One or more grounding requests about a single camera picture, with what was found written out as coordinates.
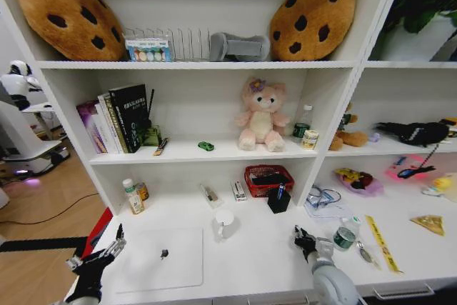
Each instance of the drawer handle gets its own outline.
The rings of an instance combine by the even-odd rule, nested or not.
[[[309,305],[310,302],[309,302],[309,299],[308,299],[308,296],[305,295],[305,299],[303,300],[303,302],[299,302],[299,303],[273,303],[273,305]],[[247,302],[247,305],[251,305],[251,302],[249,301],[249,298],[248,298],[248,302]]]
[[[435,291],[428,284],[424,284],[424,286],[426,287],[426,289],[424,289],[423,291],[387,294],[385,296],[379,294],[379,292],[376,289],[373,289],[373,292],[375,297],[379,300],[406,299],[413,298],[415,296],[433,296],[435,294]]]

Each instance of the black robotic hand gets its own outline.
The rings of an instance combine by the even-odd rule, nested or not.
[[[108,248],[90,254],[83,259],[73,256],[67,260],[71,270],[79,275],[78,282],[74,293],[70,295],[65,302],[72,301],[89,296],[101,300],[101,275],[106,266],[108,266],[126,245],[122,224],[119,225],[116,240]]]
[[[298,225],[295,225],[295,244],[303,249],[305,260],[308,261],[308,255],[316,251],[316,237]]]

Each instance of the pink plush toy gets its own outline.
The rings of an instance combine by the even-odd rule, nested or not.
[[[290,118],[278,113],[286,99],[286,85],[265,85],[265,81],[250,78],[243,88],[243,101],[248,109],[235,118],[238,126],[247,126],[241,132],[238,145],[243,150],[254,150],[256,143],[265,143],[269,151],[282,151],[284,140],[275,126],[285,127]]]

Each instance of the red box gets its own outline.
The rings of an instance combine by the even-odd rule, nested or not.
[[[286,187],[286,191],[288,193],[292,192],[293,185],[295,182],[293,181],[292,176],[288,173],[288,171],[279,165],[269,165],[269,164],[260,164],[258,166],[248,166],[244,172],[244,180],[248,185],[249,191],[251,192],[252,196],[254,197],[262,197],[268,196],[268,191],[270,189],[277,189],[279,184],[272,184],[272,185],[255,185],[252,183],[251,178],[249,175],[253,174],[256,177],[260,176],[268,176],[270,174],[280,173],[284,175],[287,179],[291,180],[290,182],[286,183],[284,186]]]

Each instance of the book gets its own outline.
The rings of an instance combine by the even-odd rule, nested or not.
[[[111,97],[108,94],[108,96],[105,96],[104,99],[106,108],[108,109],[109,116],[111,117],[111,122],[113,123],[114,130],[116,131],[119,144],[121,145],[121,152],[128,153],[129,150],[127,149],[126,141],[124,139],[124,135],[122,134],[121,126],[119,125],[119,122],[117,120],[116,110],[114,109],[113,104],[111,103]]]
[[[117,149],[118,153],[123,153],[124,150],[122,149],[121,142],[119,141],[119,137],[117,136],[116,128],[114,127],[113,120],[111,119],[111,116],[109,115],[108,107],[106,106],[106,98],[109,99],[109,93],[101,94],[98,96],[98,98],[99,98],[101,111],[103,112],[106,123],[108,124],[109,131],[111,132],[111,135],[114,140],[114,144],[116,145],[116,149]]]
[[[110,89],[109,95],[129,153],[134,153],[141,146],[148,119],[146,86],[117,87]]]
[[[79,116],[83,121],[84,127],[86,128],[87,134],[94,145],[97,153],[106,153],[106,147],[103,144],[99,130],[96,127],[93,115],[96,114],[95,110],[96,101],[87,101],[84,104],[79,104],[76,107]]]
[[[103,111],[101,110],[100,103],[95,104],[95,110],[97,114],[93,114],[92,118],[94,118],[95,125],[99,130],[101,140],[106,148],[106,151],[112,154],[117,154],[119,151],[116,148],[116,144],[114,143],[113,135],[111,135],[111,130],[108,127],[108,123],[105,120],[105,116],[103,115]]]

